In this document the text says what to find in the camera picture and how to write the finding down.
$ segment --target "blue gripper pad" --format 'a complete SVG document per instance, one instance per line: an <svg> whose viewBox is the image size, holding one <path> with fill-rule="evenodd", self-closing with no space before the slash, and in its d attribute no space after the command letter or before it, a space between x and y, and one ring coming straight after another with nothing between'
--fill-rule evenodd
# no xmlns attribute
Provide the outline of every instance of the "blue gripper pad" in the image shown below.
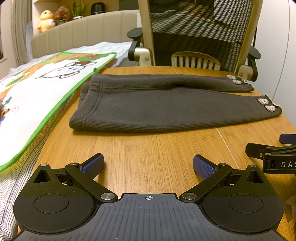
<svg viewBox="0 0 296 241"><path fill-rule="evenodd" d="M104 156L98 153L81 163L78 168L91 179L94 179L104 169Z"/></svg>
<svg viewBox="0 0 296 241"><path fill-rule="evenodd" d="M218 166L201 155L196 155L193 158L193 169L204 180L213 175Z"/></svg>
<svg viewBox="0 0 296 241"><path fill-rule="evenodd" d="M279 142L282 144L296 145L296 134L281 134Z"/></svg>

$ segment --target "yellow plush toy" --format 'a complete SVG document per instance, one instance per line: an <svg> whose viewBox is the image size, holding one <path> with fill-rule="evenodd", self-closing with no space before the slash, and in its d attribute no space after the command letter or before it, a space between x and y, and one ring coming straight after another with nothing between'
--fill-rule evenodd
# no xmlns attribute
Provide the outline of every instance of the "yellow plush toy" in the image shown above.
<svg viewBox="0 0 296 241"><path fill-rule="evenodd" d="M53 13L49 10L45 10L40 15L38 29L41 33L55 26L53 16Z"/></svg>

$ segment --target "wooden table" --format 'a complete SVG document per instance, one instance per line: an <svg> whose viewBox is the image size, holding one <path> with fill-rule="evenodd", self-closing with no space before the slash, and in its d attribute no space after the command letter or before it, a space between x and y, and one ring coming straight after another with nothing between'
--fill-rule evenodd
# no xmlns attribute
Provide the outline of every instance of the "wooden table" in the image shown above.
<svg viewBox="0 0 296 241"><path fill-rule="evenodd" d="M227 72L180 67L128 67L106 69L104 74L194 74L225 77ZM258 96L254 91L243 95ZM195 131L163 134L74 131L69 119L78 106L79 92L68 105L52 130L36 166L50 164L63 168L70 162L82 163L96 153L105 157L105 170L95 178L115 192L122 193L181 193L201 181L192 167L196 154L214 163L227 163L234 169L249 164L262 167L262 161L249 159L245 146L249 142L281 146L281 133L296 133L284 115L249 124ZM294 175L267 174L281 199L296 192ZM295 240L295 219L284 214L277 231L287 240Z"/></svg>

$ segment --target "shelf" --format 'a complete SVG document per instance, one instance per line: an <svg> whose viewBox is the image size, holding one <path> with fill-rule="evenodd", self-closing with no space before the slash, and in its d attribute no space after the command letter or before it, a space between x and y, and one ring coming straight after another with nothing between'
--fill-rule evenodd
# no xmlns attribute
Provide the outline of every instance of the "shelf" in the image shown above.
<svg viewBox="0 0 296 241"><path fill-rule="evenodd" d="M36 3L36 2L60 2L62 0L33 0L33 3Z"/></svg>

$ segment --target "red flower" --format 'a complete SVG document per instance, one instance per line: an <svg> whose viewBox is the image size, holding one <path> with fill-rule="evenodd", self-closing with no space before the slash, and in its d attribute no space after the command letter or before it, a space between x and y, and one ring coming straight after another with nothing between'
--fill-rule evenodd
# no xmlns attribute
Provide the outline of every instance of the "red flower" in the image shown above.
<svg viewBox="0 0 296 241"><path fill-rule="evenodd" d="M97 54L94 54L94 55L88 56L88 58L94 58L94 57L97 57L97 56L98 56Z"/></svg>

